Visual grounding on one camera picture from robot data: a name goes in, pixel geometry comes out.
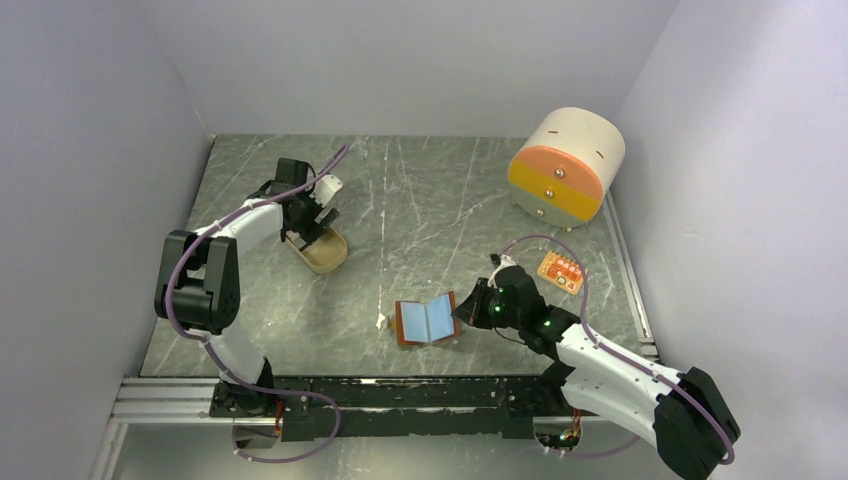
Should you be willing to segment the brown leather card holder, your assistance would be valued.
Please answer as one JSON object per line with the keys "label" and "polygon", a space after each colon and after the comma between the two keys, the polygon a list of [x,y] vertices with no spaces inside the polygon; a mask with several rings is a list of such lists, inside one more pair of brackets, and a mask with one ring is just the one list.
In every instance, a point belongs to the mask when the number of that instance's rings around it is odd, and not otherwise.
{"label": "brown leather card holder", "polygon": [[460,335],[460,322],[453,316],[455,293],[448,291],[427,302],[397,301],[394,330],[401,346],[423,346]]}

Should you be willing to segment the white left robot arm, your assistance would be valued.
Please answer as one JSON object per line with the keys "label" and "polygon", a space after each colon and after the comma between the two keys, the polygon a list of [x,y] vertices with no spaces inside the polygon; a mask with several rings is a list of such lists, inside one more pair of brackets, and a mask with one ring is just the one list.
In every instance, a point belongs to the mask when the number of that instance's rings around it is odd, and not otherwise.
{"label": "white left robot arm", "polygon": [[234,212],[193,231],[174,230],[165,238],[155,312],[180,336],[208,349],[228,400],[251,415],[273,409],[277,388],[269,360],[236,321],[240,260],[277,236],[317,274],[340,266],[347,258],[347,243],[331,226],[339,215],[331,202],[343,187],[331,170],[340,160],[335,156],[317,172],[307,162],[281,158],[274,178]]}

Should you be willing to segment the beige plastic tray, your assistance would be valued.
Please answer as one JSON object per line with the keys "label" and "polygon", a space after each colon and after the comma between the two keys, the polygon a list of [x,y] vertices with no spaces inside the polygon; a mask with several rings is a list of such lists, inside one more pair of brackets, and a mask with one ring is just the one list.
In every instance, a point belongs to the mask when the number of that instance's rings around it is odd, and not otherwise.
{"label": "beige plastic tray", "polygon": [[332,272],[348,257],[346,239],[332,227],[328,227],[325,233],[310,245],[306,245],[300,235],[294,232],[286,233],[284,239],[306,266],[316,274]]}

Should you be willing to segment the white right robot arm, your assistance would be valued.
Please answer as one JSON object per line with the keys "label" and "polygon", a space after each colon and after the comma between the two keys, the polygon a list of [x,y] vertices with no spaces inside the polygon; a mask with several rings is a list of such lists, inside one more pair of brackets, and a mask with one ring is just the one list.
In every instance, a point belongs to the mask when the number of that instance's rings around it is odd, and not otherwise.
{"label": "white right robot arm", "polygon": [[578,315],[546,302],[520,266],[500,266],[479,278],[453,310],[478,329],[511,328],[533,352],[563,370],[544,382],[542,406],[562,414],[586,410],[652,445],[683,479],[706,479],[731,463],[741,429],[715,381],[640,357],[595,332]]}

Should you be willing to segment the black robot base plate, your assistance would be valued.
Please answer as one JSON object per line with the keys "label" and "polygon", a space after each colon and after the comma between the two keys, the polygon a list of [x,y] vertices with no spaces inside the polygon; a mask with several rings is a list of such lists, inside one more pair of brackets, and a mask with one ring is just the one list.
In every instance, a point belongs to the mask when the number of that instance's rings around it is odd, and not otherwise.
{"label": "black robot base plate", "polygon": [[330,434],[546,438],[574,412],[544,375],[278,376],[275,386],[282,395],[219,382],[208,415],[297,442]]}

